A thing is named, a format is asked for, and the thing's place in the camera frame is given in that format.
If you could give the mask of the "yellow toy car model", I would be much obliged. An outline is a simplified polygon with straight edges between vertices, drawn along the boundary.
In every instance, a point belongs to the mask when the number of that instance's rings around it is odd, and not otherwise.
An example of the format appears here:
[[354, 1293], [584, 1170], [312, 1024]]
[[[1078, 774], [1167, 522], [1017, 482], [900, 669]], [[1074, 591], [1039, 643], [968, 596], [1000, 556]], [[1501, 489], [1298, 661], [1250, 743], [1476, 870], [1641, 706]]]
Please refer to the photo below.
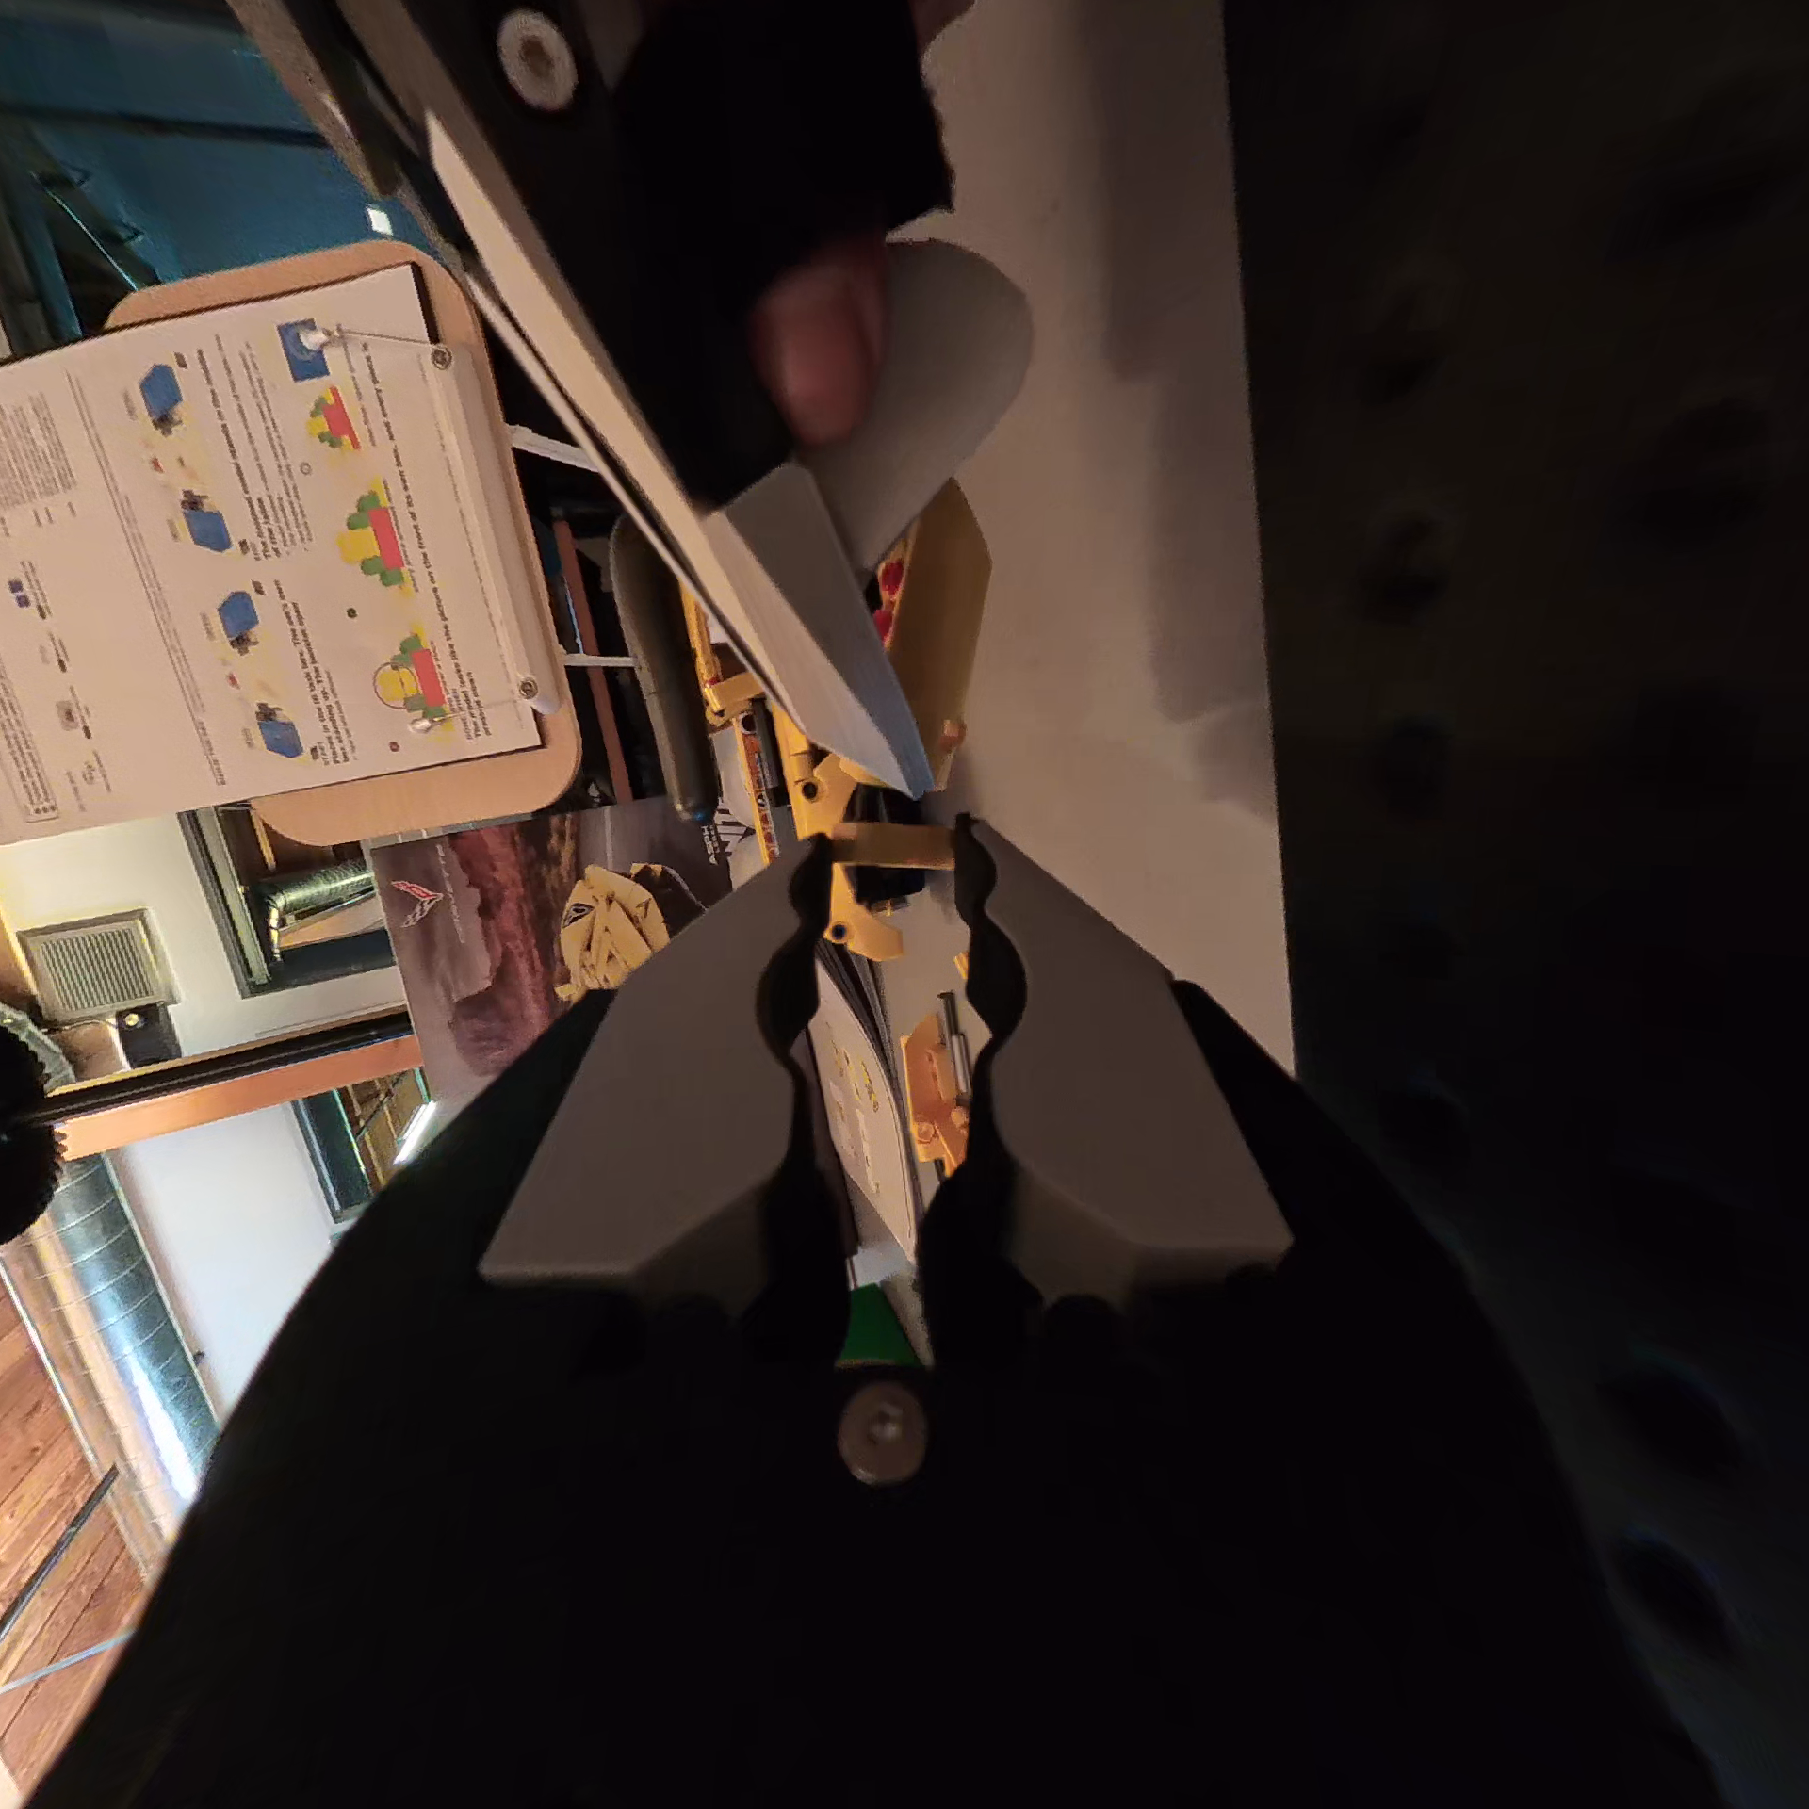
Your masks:
[[[995, 549], [958, 482], [944, 482], [869, 572], [869, 625], [929, 736], [935, 794], [951, 789], [951, 753], [968, 736], [983, 591]], [[712, 643], [687, 591], [665, 794], [687, 794], [680, 762], [698, 762], [712, 794], [733, 794], [733, 779], [744, 789], [734, 822], [755, 833], [755, 863], [780, 857], [780, 833], [829, 833], [843, 846], [829, 941], [852, 961], [907, 961], [907, 908], [929, 870], [951, 870], [951, 846], [935, 846], [921, 801], [798, 736], [798, 726], [780, 717], [733, 661], [733, 643]]]

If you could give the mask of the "white vent grille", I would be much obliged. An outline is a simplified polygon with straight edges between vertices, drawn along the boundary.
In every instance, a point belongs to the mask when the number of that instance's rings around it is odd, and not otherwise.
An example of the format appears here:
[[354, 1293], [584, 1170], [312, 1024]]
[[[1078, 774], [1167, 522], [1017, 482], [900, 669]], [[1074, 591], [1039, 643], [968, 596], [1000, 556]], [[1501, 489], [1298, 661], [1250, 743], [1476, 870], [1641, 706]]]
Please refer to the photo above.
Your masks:
[[156, 919], [144, 908], [99, 912], [99, 919], [40, 919], [40, 930], [16, 930], [16, 941], [50, 1024], [112, 1024], [112, 1016], [182, 997]]

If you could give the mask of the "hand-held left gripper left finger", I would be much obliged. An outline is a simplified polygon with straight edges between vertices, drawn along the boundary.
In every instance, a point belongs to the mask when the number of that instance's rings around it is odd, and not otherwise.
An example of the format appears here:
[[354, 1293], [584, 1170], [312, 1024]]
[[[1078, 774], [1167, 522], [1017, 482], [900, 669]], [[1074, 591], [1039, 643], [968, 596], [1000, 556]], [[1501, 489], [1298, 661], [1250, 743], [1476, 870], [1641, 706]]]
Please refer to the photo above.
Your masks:
[[852, 1214], [798, 1069], [829, 898], [836, 846], [807, 833], [600, 997], [484, 1282], [712, 1298], [755, 1354], [843, 1354]]

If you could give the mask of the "silver air duct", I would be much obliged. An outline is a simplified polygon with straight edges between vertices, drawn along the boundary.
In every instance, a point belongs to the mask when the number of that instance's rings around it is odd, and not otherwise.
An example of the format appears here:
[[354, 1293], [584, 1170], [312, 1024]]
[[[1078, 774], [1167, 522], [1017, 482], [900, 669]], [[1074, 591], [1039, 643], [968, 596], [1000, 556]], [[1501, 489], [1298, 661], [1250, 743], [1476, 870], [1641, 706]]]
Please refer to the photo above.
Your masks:
[[0, 1005], [0, 1275], [99, 1472], [173, 1523], [215, 1451], [215, 1405], [112, 1161], [73, 1161], [28, 1111], [61, 1044]]

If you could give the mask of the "toy car set box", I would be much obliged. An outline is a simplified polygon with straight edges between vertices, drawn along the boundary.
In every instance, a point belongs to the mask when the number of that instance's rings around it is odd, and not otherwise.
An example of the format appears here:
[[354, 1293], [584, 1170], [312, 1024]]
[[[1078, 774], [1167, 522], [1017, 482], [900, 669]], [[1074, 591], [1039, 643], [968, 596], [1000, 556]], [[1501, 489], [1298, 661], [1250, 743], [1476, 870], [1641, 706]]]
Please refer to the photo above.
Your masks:
[[461, 1116], [562, 1005], [617, 992], [755, 870], [755, 822], [687, 822], [673, 801], [600, 801], [376, 846], [376, 898], [435, 1126]]

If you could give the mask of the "printed instruction sheet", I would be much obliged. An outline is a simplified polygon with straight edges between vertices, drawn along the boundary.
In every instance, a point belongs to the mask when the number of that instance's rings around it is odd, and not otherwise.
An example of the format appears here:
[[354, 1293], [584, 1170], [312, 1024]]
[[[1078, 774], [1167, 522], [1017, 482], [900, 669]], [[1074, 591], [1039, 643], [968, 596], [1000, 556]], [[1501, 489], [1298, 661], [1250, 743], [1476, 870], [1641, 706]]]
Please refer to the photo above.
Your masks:
[[0, 844], [541, 753], [546, 591], [478, 312], [345, 250], [0, 367]]

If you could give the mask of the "grey desk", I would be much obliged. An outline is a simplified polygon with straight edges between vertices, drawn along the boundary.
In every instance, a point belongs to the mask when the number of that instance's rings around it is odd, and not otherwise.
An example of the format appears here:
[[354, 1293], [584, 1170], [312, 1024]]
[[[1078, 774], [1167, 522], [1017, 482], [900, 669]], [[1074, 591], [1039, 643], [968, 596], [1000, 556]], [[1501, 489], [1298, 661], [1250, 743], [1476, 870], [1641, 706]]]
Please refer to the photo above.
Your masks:
[[995, 549], [972, 810], [1294, 1069], [1263, 514], [1215, 0], [958, 0], [951, 250], [1028, 299], [958, 489]]

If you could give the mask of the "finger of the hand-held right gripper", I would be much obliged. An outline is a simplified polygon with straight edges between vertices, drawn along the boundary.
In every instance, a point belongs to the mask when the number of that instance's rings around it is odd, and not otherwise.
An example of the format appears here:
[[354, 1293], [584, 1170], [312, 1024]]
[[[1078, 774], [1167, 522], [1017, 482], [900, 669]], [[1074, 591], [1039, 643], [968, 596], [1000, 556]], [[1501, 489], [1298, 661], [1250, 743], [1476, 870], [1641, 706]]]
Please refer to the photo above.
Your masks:
[[765, 398], [744, 420], [733, 411], [765, 462], [733, 506], [710, 506], [673, 466], [665, 428], [687, 428], [687, 409], [734, 409], [734, 392], [712, 392], [712, 345], [665, 345], [680, 312], [665, 312], [617, 194], [572, 200], [562, 158], [512, 164], [478, 108], [422, 108], [422, 158], [471, 241], [478, 312], [652, 532], [652, 556], [698, 591], [733, 653], [829, 753], [921, 801], [935, 779], [907, 686], [829, 489], [798, 462], [780, 462]]
[[552, 352], [532, 352], [522, 315], [488, 292], [488, 276], [471, 268], [461, 287], [500, 324], [500, 345], [522, 352], [522, 370], [546, 398], [546, 411], [576, 436], [576, 452], [594, 452], [594, 480], [652, 532], [656, 567], [710, 605], [744, 675], [765, 675], [765, 687], [829, 753], [911, 794], [911, 706], [869, 639], [865, 591], [852, 572], [819, 480], [798, 462], [780, 462], [733, 506], [698, 506], [652, 443], [594, 332], [576, 332], [541, 292], [532, 324], [546, 324]]

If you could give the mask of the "black perforated pad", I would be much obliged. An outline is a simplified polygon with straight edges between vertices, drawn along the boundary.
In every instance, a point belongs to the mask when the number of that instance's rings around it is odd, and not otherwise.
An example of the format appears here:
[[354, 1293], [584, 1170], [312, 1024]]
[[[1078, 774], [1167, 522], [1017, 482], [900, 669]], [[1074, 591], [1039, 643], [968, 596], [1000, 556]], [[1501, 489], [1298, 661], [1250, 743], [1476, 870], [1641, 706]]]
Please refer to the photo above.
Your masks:
[[1298, 1078], [1809, 1800], [1809, 8], [1232, 0]]

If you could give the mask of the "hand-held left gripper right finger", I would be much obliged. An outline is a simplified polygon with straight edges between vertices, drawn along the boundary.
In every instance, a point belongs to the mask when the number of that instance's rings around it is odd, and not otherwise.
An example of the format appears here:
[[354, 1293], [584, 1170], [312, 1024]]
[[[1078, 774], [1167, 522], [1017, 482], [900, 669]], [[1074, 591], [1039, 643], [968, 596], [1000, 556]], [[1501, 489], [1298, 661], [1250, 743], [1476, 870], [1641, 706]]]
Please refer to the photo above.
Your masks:
[[1039, 1313], [1144, 1313], [1281, 1268], [1294, 1228], [1180, 1016], [1167, 961], [1028, 863], [951, 822], [968, 930], [968, 1161], [921, 1226], [935, 1368], [1017, 1368]]

